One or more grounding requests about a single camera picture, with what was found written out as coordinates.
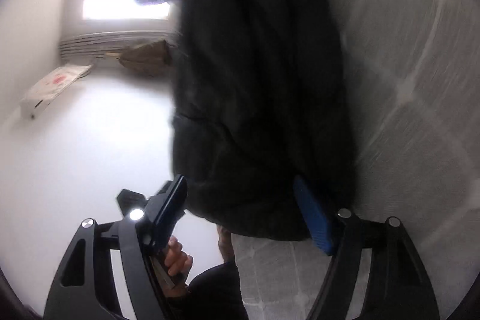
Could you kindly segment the person's left hand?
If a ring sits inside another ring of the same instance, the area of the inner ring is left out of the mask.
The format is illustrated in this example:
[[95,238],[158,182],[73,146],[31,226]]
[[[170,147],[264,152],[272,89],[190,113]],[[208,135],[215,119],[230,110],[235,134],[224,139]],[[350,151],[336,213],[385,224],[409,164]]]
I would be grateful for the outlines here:
[[182,244],[171,235],[168,245],[163,252],[163,265],[167,268],[170,277],[181,276],[180,281],[174,288],[170,288],[166,282],[162,282],[162,290],[166,297],[177,298],[187,293],[186,280],[193,266],[193,257],[183,251]]

